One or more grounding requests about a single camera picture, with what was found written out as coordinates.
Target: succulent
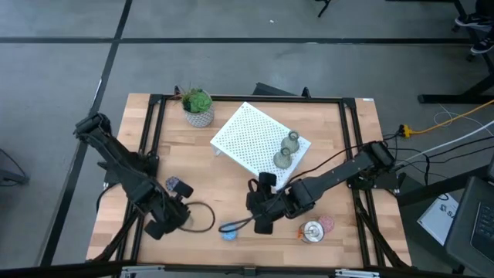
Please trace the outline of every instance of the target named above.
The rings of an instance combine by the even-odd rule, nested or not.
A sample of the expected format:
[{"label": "succulent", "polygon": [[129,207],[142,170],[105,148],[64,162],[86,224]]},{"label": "succulent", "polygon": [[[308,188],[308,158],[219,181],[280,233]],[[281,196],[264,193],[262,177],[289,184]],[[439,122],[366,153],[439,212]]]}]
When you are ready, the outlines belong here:
[{"label": "succulent", "polygon": [[184,110],[191,113],[206,112],[212,105],[211,97],[200,88],[190,89],[181,96]]}]

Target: white cable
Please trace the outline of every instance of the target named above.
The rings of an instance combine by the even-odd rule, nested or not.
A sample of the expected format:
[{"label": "white cable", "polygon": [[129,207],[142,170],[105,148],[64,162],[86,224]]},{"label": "white cable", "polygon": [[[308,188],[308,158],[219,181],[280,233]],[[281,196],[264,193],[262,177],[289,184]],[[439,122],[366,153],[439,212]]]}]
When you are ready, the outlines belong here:
[{"label": "white cable", "polygon": [[446,147],[446,146],[448,146],[449,144],[453,144],[453,143],[456,143],[456,142],[458,142],[458,141],[461,141],[461,140],[463,140],[463,139],[465,139],[465,138],[467,138],[467,137],[472,136],[473,134],[476,134],[476,133],[477,133],[477,132],[479,132],[479,131],[483,131],[483,130],[485,130],[485,129],[486,129],[488,126],[490,126],[491,124],[494,124],[494,120],[493,120],[493,121],[491,121],[490,123],[486,124],[485,126],[482,126],[482,127],[480,127],[479,129],[477,129],[477,130],[475,130],[475,131],[470,132],[470,133],[469,133],[469,134],[467,134],[467,135],[463,135],[463,136],[461,136],[461,137],[460,137],[460,138],[458,138],[458,139],[454,139],[453,141],[449,141],[449,142],[447,142],[447,143],[440,144],[439,146],[436,146],[436,147],[430,148],[430,149],[428,149],[428,150],[426,150],[426,151],[422,151],[420,154],[412,155],[411,157],[409,157],[409,158],[405,159],[404,161],[402,161],[402,162],[400,162],[400,163],[396,164],[396,166],[402,165],[402,164],[404,164],[406,161],[410,161],[410,160],[412,160],[412,159],[414,159],[414,158],[416,158],[416,157],[418,157],[418,156],[420,156],[420,155],[427,154],[427,153],[428,153],[428,152],[430,152],[430,151],[434,151],[434,150],[437,150],[437,149],[439,149],[439,148],[441,148],[441,147]]},{"label": "white cable", "polygon": [[[441,114],[448,114],[448,115],[449,115],[449,119],[450,119],[450,120],[452,120],[452,119],[453,119],[453,116],[452,116],[452,115],[455,115],[455,116],[460,116],[460,114],[453,113],[453,112],[451,112],[451,111],[446,110],[446,108],[444,108],[444,107],[443,107],[440,103],[439,103],[439,106],[441,106],[441,108],[444,110],[444,112],[439,112],[439,113],[437,113],[436,115],[434,115],[434,122],[435,122],[435,124],[440,124],[439,122],[437,122],[436,117],[437,117],[437,116],[439,116],[439,115],[441,115]],[[479,126],[481,126],[481,127],[483,127],[483,126],[484,126],[482,123],[480,123],[480,122],[479,122],[479,121],[477,121],[476,119],[472,119],[471,117],[463,117],[463,118],[465,118],[465,119],[467,119],[467,120],[474,121],[474,122],[476,122],[476,123],[477,123]],[[443,125],[443,126],[441,126],[441,127],[448,127],[448,126],[449,126],[449,125],[451,125],[451,124],[452,124],[452,122],[449,122],[449,123],[447,123],[447,124],[445,124],[445,125]],[[489,134],[491,134],[491,136],[494,136],[494,134],[492,134],[492,132],[491,132],[489,129],[486,129],[486,131],[487,131]]]}]

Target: gray carpet floor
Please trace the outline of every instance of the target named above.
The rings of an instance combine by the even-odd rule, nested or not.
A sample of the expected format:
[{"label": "gray carpet floor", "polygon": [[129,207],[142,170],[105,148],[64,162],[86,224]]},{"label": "gray carpet floor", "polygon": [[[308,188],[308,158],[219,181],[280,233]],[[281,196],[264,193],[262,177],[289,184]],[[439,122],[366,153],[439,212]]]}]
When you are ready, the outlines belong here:
[{"label": "gray carpet floor", "polygon": [[[124,3],[2,0],[0,36],[113,37]],[[472,10],[472,2],[464,6]],[[467,37],[463,30],[450,31],[457,16],[452,4],[334,0],[318,19],[321,8],[321,3],[310,0],[134,0],[123,37]],[[0,188],[2,269],[37,264],[76,149],[74,124],[91,107],[109,49],[108,44],[0,43],[0,148],[31,178],[27,185]],[[420,130],[434,125],[434,115],[443,109],[419,104],[418,94],[461,93],[486,77],[484,62],[468,63],[468,54],[468,46],[452,45],[120,45],[100,111],[118,127],[128,93],[171,93],[174,85],[192,84],[214,94],[246,95],[262,82],[294,93],[307,86],[314,96],[371,97],[383,134],[394,133],[399,124]],[[460,114],[475,106],[444,107]],[[472,118],[485,124],[492,120],[492,112],[488,107]],[[447,119],[445,114],[437,117]],[[425,150],[478,126],[461,119],[428,134],[400,139],[399,145]],[[483,131],[472,139],[486,135]],[[485,146],[488,141],[449,156]],[[401,151],[400,157],[410,154]],[[492,149],[483,151],[433,165],[431,171],[454,176],[488,163],[492,154]],[[85,259],[104,176],[96,166],[99,159],[93,150],[86,154],[54,263]],[[423,181],[421,172],[405,169]],[[419,242],[410,240],[408,245],[419,268],[451,270]]]}]

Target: pink object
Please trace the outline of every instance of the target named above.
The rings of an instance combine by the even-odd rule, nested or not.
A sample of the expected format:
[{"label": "pink object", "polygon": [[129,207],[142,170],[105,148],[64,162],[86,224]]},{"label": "pink object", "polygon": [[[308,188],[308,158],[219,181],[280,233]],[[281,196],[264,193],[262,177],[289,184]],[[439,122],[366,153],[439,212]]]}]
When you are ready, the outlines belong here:
[{"label": "pink object", "polygon": [[321,216],[319,217],[319,223],[324,228],[324,232],[328,233],[333,231],[334,229],[334,220],[329,216]]}]

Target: white plant pot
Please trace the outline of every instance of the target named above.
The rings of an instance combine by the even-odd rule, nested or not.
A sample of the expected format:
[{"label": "white plant pot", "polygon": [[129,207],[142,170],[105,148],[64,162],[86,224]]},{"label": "white plant pot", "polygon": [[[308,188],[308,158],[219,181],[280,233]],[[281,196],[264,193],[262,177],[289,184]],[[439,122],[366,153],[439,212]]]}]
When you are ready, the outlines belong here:
[{"label": "white plant pot", "polygon": [[206,112],[191,113],[186,110],[184,110],[184,112],[185,118],[194,127],[207,127],[215,118],[215,108],[213,107],[213,103]]}]

